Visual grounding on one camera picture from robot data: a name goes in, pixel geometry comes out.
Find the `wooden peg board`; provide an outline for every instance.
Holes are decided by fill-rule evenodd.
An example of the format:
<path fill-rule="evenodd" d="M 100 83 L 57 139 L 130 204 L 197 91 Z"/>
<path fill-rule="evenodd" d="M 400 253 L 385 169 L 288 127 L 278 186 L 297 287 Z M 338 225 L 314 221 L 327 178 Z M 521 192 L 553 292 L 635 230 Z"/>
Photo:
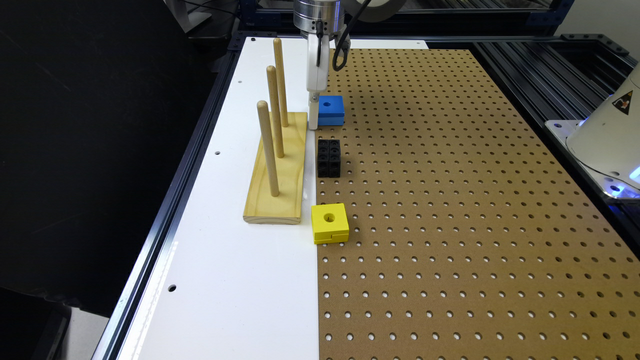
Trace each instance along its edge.
<path fill-rule="evenodd" d="M 320 359 L 640 359 L 638 260 L 470 52 L 352 50 L 328 93 Z"/>

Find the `blue light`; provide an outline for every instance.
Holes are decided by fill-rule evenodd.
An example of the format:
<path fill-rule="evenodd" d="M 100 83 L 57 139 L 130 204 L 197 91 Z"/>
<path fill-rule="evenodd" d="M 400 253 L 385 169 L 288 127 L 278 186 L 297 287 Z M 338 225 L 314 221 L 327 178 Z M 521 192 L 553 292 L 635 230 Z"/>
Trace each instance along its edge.
<path fill-rule="evenodd" d="M 624 186 L 611 186 L 611 196 L 618 197 L 624 191 Z"/>
<path fill-rule="evenodd" d="M 633 172 L 631 173 L 631 175 L 629 175 L 629 178 L 637 183 L 640 183 L 640 179 L 638 179 L 638 177 L 640 177 L 640 166 L 638 166 L 635 170 L 633 170 Z"/>

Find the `white table surface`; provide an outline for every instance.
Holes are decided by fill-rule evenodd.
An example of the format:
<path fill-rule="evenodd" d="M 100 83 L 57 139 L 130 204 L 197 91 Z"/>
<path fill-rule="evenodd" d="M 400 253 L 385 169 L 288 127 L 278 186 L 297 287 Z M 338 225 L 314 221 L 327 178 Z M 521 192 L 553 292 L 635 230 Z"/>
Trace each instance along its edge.
<path fill-rule="evenodd" d="M 353 40 L 352 47 L 427 48 L 416 40 Z M 285 38 L 283 51 L 289 111 L 306 112 L 306 41 Z M 272 38 L 247 38 L 189 201 L 120 359 L 318 358 L 312 132 L 301 224 L 242 220 L 260 140 L 256 102 L 268 101 L 266 67 L 274 64 Z"/>

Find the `yellow block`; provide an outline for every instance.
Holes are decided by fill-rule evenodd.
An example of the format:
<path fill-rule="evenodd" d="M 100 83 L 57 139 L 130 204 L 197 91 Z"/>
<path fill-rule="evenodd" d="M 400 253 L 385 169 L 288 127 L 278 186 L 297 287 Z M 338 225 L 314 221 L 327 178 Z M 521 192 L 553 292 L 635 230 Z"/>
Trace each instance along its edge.
<path fill-rule="evenodd" d="M 349 222 L 344 204 L 312 206 L 311 226 L 314 244 L 349 241 Z"/>
<path fill-rule="evenodd" d="M 264 158 L 262 139 L 253 166 L 251 186 L 244 206 L 244 221 L 250 224 L 300 223 L 302 180 L 307 140 L 307 113 L 289 113 L 289 126 L 282 128 L 284 157 L 276 157 L 280 195 L 273 197 Z"/>

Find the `black block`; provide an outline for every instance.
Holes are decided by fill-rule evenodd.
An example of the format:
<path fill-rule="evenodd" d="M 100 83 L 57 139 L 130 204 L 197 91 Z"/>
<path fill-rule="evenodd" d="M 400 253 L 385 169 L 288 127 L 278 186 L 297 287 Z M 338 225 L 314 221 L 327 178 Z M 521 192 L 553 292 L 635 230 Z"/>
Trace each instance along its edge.
<path fill-rule="evenodd" d="M 318 140 L 318 177 L 340 177 L 340 140 Z"/>

